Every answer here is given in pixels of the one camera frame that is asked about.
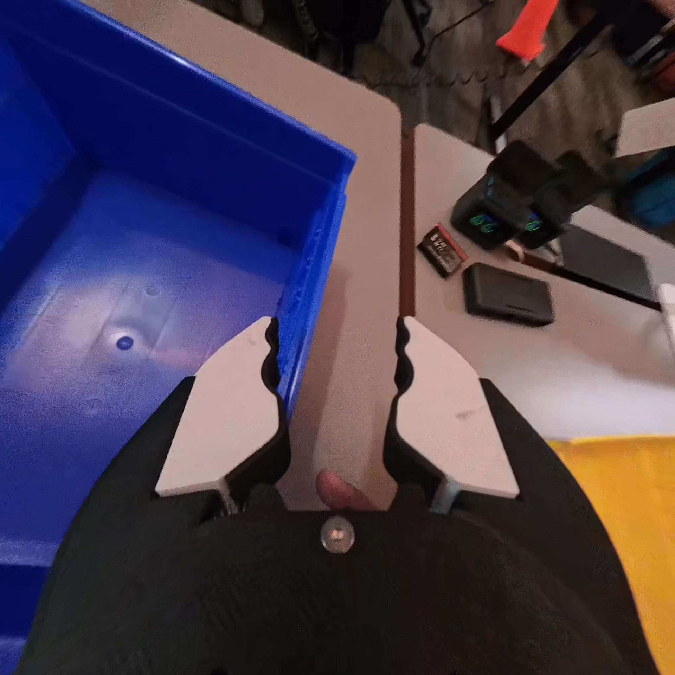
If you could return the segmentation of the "orange cone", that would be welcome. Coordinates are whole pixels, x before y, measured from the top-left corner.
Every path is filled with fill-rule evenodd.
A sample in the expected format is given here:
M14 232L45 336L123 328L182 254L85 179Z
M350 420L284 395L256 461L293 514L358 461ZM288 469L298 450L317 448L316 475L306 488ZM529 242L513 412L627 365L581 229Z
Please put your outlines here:
M511 29L495 45L524 64L544 50L543 37L559 1L527 1Z

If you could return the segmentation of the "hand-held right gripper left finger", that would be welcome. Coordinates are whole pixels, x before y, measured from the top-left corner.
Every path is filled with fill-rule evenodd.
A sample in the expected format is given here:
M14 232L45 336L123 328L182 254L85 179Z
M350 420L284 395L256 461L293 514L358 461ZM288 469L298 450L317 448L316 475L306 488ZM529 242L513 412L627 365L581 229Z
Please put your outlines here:
M198 369L159 479L161 497L217 491L246 499L290 465L285 406L277 391L279 321L264 316Z

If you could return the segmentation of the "black flat case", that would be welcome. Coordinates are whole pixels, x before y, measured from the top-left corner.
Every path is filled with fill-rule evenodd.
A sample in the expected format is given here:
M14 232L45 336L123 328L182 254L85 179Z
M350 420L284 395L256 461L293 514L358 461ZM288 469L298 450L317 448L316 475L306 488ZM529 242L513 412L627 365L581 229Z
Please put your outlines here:
M470 315L532 327L555 321L552 296L545 281L474 263L462 272L462 287Z

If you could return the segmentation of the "small black red card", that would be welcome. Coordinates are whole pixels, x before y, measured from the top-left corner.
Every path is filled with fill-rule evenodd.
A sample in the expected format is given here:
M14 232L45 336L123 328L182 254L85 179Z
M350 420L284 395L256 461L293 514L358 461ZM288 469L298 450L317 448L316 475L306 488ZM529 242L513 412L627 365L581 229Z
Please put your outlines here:
M466 252L440 223L426 232L416 249L443 280L450 279L468 260Z

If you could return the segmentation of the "grey desk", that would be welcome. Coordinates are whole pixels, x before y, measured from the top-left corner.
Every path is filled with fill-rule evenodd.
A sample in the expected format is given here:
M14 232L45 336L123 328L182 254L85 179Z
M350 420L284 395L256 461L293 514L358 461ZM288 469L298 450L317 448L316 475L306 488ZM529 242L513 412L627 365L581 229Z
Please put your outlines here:
M491 161L428 124L406 140L406 226L414 315L492 381L546 439L674 434L674 357L661 312L485 252L449 227L455 201ZM549 284L555 321L528 327L466 312L462 275L447 280L417 250L436 224L476 262Z
M356 153L291 419L291 466L279 491L292 510L318 510L315 477L329 468L386 508L396 490L384 469L382 450L396 392L398 107L191 1L86 4Z

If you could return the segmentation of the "person's right hand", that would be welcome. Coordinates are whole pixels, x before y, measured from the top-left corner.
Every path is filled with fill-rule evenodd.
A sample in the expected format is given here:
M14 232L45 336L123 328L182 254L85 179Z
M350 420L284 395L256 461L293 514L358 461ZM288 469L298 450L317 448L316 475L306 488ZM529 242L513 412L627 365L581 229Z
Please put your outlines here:
M326 468L316 476L316 493L322 503L333 511L377 510L377 506L366 494L336 472Z

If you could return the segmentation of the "blue bin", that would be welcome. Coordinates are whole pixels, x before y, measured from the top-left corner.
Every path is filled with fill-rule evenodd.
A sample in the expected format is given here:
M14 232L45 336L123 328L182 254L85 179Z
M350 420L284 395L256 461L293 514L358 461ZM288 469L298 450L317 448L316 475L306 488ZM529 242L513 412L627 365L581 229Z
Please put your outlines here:
M1 2L1 673L63 535L262 316L294 411L357 161L79 1Z

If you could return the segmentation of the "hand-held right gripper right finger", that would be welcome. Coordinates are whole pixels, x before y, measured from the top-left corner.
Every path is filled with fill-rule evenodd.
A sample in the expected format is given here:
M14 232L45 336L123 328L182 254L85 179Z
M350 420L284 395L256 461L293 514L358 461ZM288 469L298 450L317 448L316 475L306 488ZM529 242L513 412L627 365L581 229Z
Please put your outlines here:
M462 492L516 499L520 488L476 370L412 316L396 322L397 357L384 466L420 487L431 512Z

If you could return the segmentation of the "black flat pad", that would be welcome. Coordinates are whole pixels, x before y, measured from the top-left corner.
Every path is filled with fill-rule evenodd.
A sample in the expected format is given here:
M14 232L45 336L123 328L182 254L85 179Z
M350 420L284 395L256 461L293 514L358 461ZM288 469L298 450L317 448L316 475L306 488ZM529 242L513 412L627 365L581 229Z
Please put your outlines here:
M657 311L655 295L645 259L594 233L570 225L558 239L560 249L555 273L569 281L628 300Z

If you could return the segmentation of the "yellow bin with cables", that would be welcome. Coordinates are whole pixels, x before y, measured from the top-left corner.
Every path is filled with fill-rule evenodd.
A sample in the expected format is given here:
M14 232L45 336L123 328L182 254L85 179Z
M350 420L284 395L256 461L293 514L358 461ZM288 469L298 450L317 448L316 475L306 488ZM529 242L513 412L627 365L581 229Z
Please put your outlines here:
M674 436L548 441L576 478L626 571L661 674L674 673Z

